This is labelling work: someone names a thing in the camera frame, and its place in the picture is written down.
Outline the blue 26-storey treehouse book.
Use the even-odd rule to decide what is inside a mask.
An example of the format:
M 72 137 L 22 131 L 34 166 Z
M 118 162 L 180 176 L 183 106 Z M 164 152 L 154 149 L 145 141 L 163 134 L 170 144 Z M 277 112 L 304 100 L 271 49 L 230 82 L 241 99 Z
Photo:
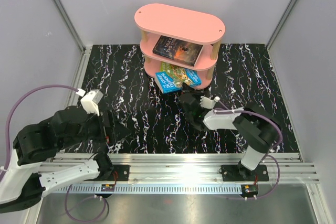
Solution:
M 191 88 L 202 84 L 196 71 L 185 68 L 157 72 L 154 80 L 162 93 L 179 91 L 183 84 Z

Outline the yellow-green 65-storey treehouse book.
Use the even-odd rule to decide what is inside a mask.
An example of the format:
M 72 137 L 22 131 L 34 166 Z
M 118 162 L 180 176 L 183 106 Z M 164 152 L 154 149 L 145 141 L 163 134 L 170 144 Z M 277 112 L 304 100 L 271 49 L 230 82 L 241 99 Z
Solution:
M 165 71 L 169 74 L 176 75 L 176 76 L 186 75 L 185 68 L 182 68 L 182 67 L 179 67 L 179 66 L 176 66 L 176 65 L 172 65 L 172 64 L 167 63 L 167 62 L 161 62 L 160 71 Z

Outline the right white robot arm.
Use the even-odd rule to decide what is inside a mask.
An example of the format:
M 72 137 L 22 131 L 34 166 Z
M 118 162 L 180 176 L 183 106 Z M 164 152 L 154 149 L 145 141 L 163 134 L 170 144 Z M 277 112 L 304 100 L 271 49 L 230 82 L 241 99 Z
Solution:
M 279 123 L 256 104 L 229 109 L 218 96 L 206 97 L 204 92 L 182 84 L 178 98 L 186 121 L 199 131 L 232 130 L 246 141 L 247 148 L 236 165 L 222 165 L 219 172 L 225 182 L 267 181 L 268 174 L 261 161 L 270 149 L 279 145 L 282 132 Z

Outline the dark tale of two cities book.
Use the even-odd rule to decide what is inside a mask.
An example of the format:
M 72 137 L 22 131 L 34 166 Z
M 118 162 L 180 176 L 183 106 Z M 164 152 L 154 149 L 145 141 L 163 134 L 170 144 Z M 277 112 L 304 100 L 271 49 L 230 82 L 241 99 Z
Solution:
M 197 63 L 202 50 L 203 45 L 172 37 L 160 36 L 152 52 L 156 55 L 193 67 Z

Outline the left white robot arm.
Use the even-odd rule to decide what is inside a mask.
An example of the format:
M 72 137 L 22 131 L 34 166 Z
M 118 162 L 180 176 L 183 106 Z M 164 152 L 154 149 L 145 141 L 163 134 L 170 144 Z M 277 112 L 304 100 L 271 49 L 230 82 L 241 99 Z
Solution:
M 43 162 L 86 140 L 114 143 L 131 134 L 112 111 L 100 115 L 69 106 L 52 117 L 24 127 L 13 141 L 9 166 L 1 180 L 1 213 L 28 209 L 50 193 L 85 180 L 108 180 L 114 167 L 107 151 L 58 172 L 39 173 Z

